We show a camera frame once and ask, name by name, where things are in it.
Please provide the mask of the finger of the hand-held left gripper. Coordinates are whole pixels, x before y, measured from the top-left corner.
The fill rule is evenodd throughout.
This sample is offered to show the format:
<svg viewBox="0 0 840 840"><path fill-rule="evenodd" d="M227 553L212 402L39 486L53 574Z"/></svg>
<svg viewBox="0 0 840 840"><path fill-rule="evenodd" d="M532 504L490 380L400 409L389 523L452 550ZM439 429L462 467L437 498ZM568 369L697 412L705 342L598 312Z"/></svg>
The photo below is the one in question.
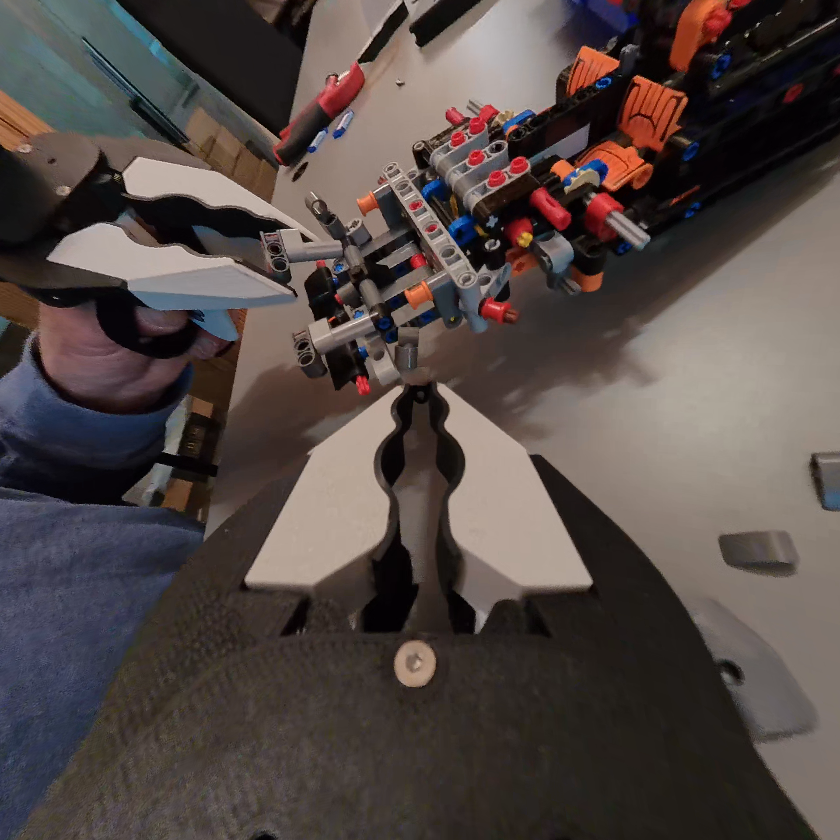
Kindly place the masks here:
<svg viewBox="0 0 840 840"><path fill-rule="evenodd" d="M47 260L125 283L159 310L227 310L293 301L297 293L230 256L198 255L183 245L147 245L125 227L99 223L64 237Z"/></svg>
<svg viewBox="0 0 840 840"><path fill-rule="evenodd" d="M122 172L123 193L134 212L155 228L209 228L228 238L297 230L307 242L320 236L243 186L212 170L144 157Z"/></svg>

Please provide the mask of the lego car chassis model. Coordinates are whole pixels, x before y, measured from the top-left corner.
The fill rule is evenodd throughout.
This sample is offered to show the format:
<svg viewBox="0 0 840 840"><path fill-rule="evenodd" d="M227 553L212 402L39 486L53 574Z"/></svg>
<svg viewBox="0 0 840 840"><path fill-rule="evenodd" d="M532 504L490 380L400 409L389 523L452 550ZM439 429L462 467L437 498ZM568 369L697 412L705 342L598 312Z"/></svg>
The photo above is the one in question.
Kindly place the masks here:
<svg viewBox="0 0 840 840"><path fill-rule="evenodd" d="M291 338L304 375L362 395L399 382L399 327L514 323L510 280L532 268L598 291L609 255L838 135L838 2L648 1L637 16L580 47L539 112L448 110L412 169L387 164L357 200L381 236L315 193L324 244L261 235L269 268L314 265L313 321Z"/></svg>

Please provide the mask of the person's left forearm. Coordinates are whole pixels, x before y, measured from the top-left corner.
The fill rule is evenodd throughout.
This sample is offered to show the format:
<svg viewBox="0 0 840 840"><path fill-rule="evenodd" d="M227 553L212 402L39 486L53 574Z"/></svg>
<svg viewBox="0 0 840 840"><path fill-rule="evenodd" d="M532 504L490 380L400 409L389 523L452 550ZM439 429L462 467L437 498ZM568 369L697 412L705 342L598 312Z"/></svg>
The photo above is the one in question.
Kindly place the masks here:
<svg viewBox="0 0 840 840"><path fill-rule="evenodd" d="M105 413L60 395L39 356L38 334L1 384L1 509L24 504L120 505L165 446L166 424L193 380L187 364L138 413Z"/></svg>

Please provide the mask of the grey lego connector with hole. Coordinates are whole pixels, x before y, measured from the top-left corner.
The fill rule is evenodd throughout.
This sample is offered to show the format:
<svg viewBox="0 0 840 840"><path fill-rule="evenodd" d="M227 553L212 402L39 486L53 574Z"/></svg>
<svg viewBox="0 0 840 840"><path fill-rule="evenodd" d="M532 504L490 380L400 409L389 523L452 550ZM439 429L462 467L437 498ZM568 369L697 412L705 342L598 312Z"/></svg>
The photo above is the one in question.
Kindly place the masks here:
<svg viewBox="0 0 840 840"><path fill-rule="evenodd" d="M815 707L783 659L725 606L707 597L685 601L753 742L813 732Z"/></svg>

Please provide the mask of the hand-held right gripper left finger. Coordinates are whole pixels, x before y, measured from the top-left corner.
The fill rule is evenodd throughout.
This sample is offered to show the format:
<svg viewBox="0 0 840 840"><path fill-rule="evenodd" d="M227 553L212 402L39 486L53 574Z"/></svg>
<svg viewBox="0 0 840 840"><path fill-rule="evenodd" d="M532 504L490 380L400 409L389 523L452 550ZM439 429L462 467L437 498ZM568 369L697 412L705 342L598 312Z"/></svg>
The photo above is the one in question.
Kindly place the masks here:
<svg viewBox="0 0 840 840"><path fill-rule="evenodd" d="M366 632L396 632L413 606L413 566L394 485L405 468L413 388L396 387L310 453L245 576L360 613Z"/></svg>

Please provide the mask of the red handled tool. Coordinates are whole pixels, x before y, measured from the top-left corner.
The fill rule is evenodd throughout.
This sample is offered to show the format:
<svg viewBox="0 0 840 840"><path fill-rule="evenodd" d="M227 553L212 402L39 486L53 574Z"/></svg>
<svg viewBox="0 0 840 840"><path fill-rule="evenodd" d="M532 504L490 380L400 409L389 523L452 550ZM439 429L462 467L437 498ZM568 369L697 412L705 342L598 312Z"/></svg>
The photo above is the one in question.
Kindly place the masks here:
<svg viewBox="0 0 840 840"><path fill-rule="evenodd" d="M364 71L358 62L340 75L325 80L318 95L282 129L274 146L276 161L282 167L294 165L322 130L356 99L364 86Z"/></svg>

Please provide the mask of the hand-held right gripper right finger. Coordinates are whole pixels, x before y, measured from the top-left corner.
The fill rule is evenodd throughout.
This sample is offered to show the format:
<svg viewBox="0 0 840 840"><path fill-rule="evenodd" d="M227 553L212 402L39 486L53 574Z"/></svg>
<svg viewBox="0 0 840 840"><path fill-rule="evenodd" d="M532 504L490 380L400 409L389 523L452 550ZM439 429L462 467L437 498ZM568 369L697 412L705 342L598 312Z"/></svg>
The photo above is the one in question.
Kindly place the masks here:
<svg viewBox="0 0 840 840"><path fill-rule="evenodd" d="M440 508L437 577L457 633L500 602L587 592L590 572L528 451L446 385L429 386Z"/></svg>

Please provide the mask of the curved grey lego piece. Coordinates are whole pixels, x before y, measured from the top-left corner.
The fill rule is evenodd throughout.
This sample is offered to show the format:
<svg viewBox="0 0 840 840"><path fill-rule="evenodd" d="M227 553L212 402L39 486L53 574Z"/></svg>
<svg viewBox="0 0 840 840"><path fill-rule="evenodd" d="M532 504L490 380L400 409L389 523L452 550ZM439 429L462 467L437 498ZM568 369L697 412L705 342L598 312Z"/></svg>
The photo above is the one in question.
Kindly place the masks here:
<svg viewBox="0 0 840 840"><path fill-rule="evenodd" d="M826 511L839 511L839 452L813 453L809 466L821 507Z"/></svg>
<svg viewBox="0 0 840 840"><path fill-rule="evenodd" d="M784 530L724 533L717 542L723 562L738 571L786 577L800 566L793 538Z"/></svg>

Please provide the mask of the person's left hand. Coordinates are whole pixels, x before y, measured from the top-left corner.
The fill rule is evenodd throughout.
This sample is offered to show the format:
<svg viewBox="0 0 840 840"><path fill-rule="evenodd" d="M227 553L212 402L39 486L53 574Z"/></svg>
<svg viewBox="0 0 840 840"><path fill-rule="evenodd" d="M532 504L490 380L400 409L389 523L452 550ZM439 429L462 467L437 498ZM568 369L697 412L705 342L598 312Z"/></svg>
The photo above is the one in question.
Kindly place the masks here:
<svg viewBox="0 0 840 840"><path fill-rule="evenodd" d="M190 363L213 358L228 342L200 330L189 350L168 360L124 349L102 331L93 303L75 308L38 306L39 363L67 402L106 414L149 413L178 402Z"/></svg>

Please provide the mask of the black office chair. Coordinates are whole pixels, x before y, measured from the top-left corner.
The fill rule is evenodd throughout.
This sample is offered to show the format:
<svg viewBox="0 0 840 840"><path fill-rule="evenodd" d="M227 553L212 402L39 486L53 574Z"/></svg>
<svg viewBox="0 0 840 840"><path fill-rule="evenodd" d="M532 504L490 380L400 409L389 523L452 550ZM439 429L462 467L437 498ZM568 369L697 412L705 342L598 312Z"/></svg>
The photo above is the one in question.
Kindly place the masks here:
<svg viewBox="0 0 840 840"><path fill-rule="evenodd" d="M302 48L245 1L120 1L187 68L271 133L288 126Z"/></svg>

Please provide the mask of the brown cardboard moving box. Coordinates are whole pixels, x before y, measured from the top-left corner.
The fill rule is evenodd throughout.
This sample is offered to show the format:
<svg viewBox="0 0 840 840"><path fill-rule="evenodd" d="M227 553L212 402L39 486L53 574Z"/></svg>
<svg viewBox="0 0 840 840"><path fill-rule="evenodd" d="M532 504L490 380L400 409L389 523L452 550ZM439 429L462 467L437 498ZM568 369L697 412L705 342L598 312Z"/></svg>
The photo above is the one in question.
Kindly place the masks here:
<svg viewBox="0 0 840 840"><path fill-rule="evenodd" d="M271 203L277 183L277 161L255 141L242 142L203 108L186 121L185 147L212 170Z"/></svg>

